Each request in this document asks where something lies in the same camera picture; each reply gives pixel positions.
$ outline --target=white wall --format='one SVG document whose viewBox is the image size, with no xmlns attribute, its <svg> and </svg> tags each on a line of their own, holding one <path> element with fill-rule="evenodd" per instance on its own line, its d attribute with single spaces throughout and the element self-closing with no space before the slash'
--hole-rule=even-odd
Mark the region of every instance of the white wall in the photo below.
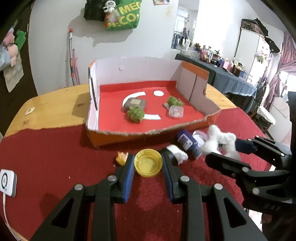
<svg viewBox="0 0 296 241">
<path fill-rule="evenodd" d="M 197 12 L 199 0 L 179 0 L 179 6 Z"/>
<path fill-rule="evenodd" d="M 246 0 L 200 0 L 193 42 L 220 50 L 224 58 L 232 60 L 241 20 L 257 17 Z"/>
<path fill-rule="evenodd" d="M 36 0 L 30 17 L 29 55 L 38 94 L 72 85 L 69 70 L 68 31 L 73 29 L 73 48 L 82 83 L 92 60 L 112 56 L 174 58 L 171 49 L 178 0 L 154 6 L 143 0 L 139 25 L 133 30 L 105 31 L 103 23 L 85 21 L 81 0 Z"/>
<path fill-rule="evenodd" d="M 262 24 L 267 28 L 268 30 L 268 37 L 274 41 L 274 43 L 277 45 L 277 47 L 281 50 L 281 44 L 284 40 L 284 32 L 276 27 L 273 27 L 270 24 L 267 24 L 265 22 L 262 22 Z M 268 67 L 267 72 L 267 78 L 269 82 L 272 80 L 273 76 L 277 72 L 277 68 L 279 65 L 279 59 L 280 59 L 280 53 L 273 54 L 273 58 L 271 59 L 271 62 Z"/>
<path fill-rule="evenodd" d="M 187 20 L 189 20 L 189 22 L 186 22 L 186 30 L 187 31 L 189 30 L 190 40 L 193 40 L 196 21 L 197 21 L 197 12 L 198 12 L 198 10 L 190 10 L 190 9 L 187 9 L 187 8 L 185 8 L 183 6 L 178 6 L 178 9 L 188 13 Z"/>
<path fill-rule="evenodd" d="M 195 26 L 197 22 L 197 12 L 188 10 L 189 22 L 187 23 L 187 31 L 189 30 L 190 40 L 193 41 L 193 36 L 195 32 Z"/>
</svg>

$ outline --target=small yellow toy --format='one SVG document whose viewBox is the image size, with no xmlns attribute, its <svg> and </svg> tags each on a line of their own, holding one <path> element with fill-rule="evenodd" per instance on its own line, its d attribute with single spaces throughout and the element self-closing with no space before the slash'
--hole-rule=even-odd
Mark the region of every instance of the small yellow toy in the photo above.
<svg viewBox="0 0 296 241">
<path fill-rule="evenodd" d="M 117 152 L 117 157 L 116 157 L 116 161 L 118 162 L 119 165 L 124 166 L 126 164 L 126 160 L 128 158 L 128 152 L 124 153 L 124 152 Z"/>
</svg>

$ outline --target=blue bottle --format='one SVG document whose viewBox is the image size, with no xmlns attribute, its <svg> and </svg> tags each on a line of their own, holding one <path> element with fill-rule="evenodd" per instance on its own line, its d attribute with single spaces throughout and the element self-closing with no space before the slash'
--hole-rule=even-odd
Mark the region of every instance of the blue bottle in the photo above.
<svg viewBox="0 0 296 241">
<path fill-rule="evenodd" d="M 192 153 L 195 159 L 201 156 L 201 152 L 198 147 L 198 142 L 193 136 L 186 130 L 182 129 L 177 133 L 178 144 L 183 148 L 187 154 Z"/>
</svg>

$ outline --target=window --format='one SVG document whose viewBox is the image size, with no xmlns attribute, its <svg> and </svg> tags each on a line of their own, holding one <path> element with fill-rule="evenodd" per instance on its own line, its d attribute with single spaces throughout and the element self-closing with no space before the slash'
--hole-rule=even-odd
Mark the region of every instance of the window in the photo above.
<svg viewBox="0 0 296 241">
<path fill-rule="evenodd" d="M 175 24 L 175 31 L 182 33 L 183 28 L 184 28 L 184 23 L 185 23 L 185 18 L 182 16 L 177 16 L 176 24 Z"/>
<path fill-rule="evenodd" d="M 288 100 L 288 92 L 296 92 L 296 76 L 287 72 L 280 72 L 280 94 L 285 102 Z"/>
</svg>

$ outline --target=red carpet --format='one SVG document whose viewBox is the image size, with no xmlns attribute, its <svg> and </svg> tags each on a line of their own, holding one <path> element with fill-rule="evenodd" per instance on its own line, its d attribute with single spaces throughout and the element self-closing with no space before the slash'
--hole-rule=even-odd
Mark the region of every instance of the red carpet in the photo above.
<svg viewBox="0 0 296 241">
<path fill-rule="evenodd" d="M 221 131 L 233 132 L 242 139 L 263 135 L 239 108 L 223 110 L 216 125 Z M 96 184 L 114 173 L 118 150 L 134 154 L 143 148 L 158 150 L 170 143 L 167 140 L 174 142 L 175 137 L 166 135 L 95 150 L 84 126 L 23 130 L 4 138 L 0 144 L 0 167 L 14 170 L 18 175 L 16 198 L 6 199 L 9 223 L 30 239 L 75 184 Z M 242 160 L 254 170 L 270 168 L 270 164 L 255 155 L 242 154 Z M 243 201 L 235 181 L 207 167 L 202 158 L 187 161 L 181 169 L 202 184 L 223 184 L 239 203 Z M 180 238 L 181 212 L 181 205 L 170 204 L 161 172 L 153 178 L 143 178 L 135 173 L 128 203 L 115 207 L 117 240 L 177 241 Z"/>
</svg>

